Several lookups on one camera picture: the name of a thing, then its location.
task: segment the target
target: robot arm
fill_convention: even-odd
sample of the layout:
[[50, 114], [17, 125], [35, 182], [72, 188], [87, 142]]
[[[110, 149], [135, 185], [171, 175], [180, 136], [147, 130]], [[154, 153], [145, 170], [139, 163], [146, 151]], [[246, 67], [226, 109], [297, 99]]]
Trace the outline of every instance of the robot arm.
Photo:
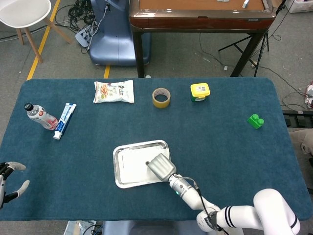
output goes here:
[[19, 190], [13, 193], [10, 193], [8, 195], [5, 195], [6, 179], [10, 176], [10, 174], [14, 170], [25, 170], [25, 169], [26, 167], [24, 165], [22, 165], [21, 163], [17, 163], [17, 162], [7, 162], [7, 163], [0, 164], [0, 209], [3, 207], [4, 203], [8, 203], [13, 199], [18, 198], [27, 189], [29, 185], [29, 180], [26, 180], [22, 184]]
[[[255, 207], [233, 206], [220, 210], [205, 200], [196, 182], [176, 174], [176, 167], [163, 154], [157, 155], [148, 168], [170, 187], [193, 210], [202, 210], [197, 216], [199, 227], [205, 231], [222, 228], [253, 228], [264, 230], [265, 235], [296, 235], [300, 223], [283, 196], [274, 189], [259, 191], [253, 199]], [[192, 180], [194, 187], [187, 181]]]

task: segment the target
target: gray carpet floor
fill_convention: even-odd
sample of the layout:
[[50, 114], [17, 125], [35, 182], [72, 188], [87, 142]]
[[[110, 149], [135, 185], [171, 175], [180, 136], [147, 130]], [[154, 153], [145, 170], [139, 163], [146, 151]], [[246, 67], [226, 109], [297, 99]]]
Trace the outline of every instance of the gray carpet floor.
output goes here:
[[[74, 0], [61, 0], [59, 9]], [[269, 34], [282, 21], [287, 13], [283, 10], [270, 28]], [[57, 20], [63, 21], [67, 9], [62, 9]], [[283, 80], [297, 90], [305, 91], [307, 84], [313, 80], [313, 12], [287, 14], [275, 34], [280, 35], [277, 41], [270, 37], [270, 51], [265, 51], [259, 77], [268, 77], [273, 81], [280, 100], [284, 97], [287, 104], [303, 104], [303, 97]], [[32, 29], [44, 25], [39, 23]], [[62, 28], [68, 36], [74, 39], [74, 34]], [[0, 23], [0, 38], [15, 34], [15, 30]], [[34, 33], [34, 40], [39, 46], [44, 30]], [[152, 58], [146, 66], [146, 74], [151, 77], [222, 77], [229, 76], [240, 56], [231, 47], [218, 53], [222, 48], [246, 35], [241, 34], [202, 34], [203, 50], [214, 55], [223, 64], [228, 65], [224, 70], [219, 62], [211, 55], [201, 51], [198, 33], [159, 33], [153, 34]], [[22, 46], [18, 40], [5, 41], [0, 39], [0, 142], [6, 130], [21, 85], [25, 82], [35, 55], [27, 39]], [[88, 54], [82, 54], [79, 45], [74, 42], [68, 45], [55, 32], [51, 31], [42, 52], [44, 62], [38, 64], [33, 79], [37, 78], [103, 78], [104, 66], [94, 65]], [[254, 69], [247, 64], [242, 76], [253, 76]], [[112, 66], [109, 78], [136, 77], [135, 67]], [[304, 107], [291, 105], [293, 109], [304, 110]], [[313, 188], [313, 169], [309, 165], [308, 156], [303, 155], [299, 146], [295, 146], [303, 176], [309, 187]], [[67, 221], [29, 221], [29, 222], [0, 222], [0, 235], [62, 235]], [[301, 235], [313, 233], [313, 219], [301, 222]], [[246, 235], [263, 234], [261, 231], [245, 230]]]

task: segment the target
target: yellow box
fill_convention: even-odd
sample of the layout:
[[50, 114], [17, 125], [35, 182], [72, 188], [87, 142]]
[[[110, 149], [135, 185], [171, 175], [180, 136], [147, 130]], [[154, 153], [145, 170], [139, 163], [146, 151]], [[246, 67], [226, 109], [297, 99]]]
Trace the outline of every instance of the yellow box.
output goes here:
[[190, 85], [191, 100], [202, 101], [211, 94], [209, 85], [207, 83], [197, 83]]

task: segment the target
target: white chair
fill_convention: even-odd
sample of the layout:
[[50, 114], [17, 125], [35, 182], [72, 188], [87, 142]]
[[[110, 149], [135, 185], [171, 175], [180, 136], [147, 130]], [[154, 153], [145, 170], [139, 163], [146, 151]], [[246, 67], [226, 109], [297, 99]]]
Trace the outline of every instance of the white chair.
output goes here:
[[68, 43], [72, 42], [72, 40], [67, 35], [60, 31], [54, 25], [54, 23], [47, 18], [50, 10], [50, 0], [0, 0], [0, 22], [3, 22], [7, 26], [16, 29], [17, 35], [22, 45], [24, 45], [24, 41], [21, 29], [24, 29], [40, 63], [42, 63], [43, 59], [38, 52], [28, 27], [38, 23], [41, 20], [44, 20]]

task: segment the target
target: silver tray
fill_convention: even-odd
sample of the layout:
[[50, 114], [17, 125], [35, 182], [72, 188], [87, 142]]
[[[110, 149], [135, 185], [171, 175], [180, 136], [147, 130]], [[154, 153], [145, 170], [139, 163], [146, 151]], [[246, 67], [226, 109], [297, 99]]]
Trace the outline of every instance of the silver tray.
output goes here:
[[115, 148], [113, 164], [116, 185], [120, 188], [130, 188], [161, 182], [145, 165], [147, 161], [152, 160], [159, 153], [163, 153], [171, 160], [168, 144], [161, 140], [128, 144]]

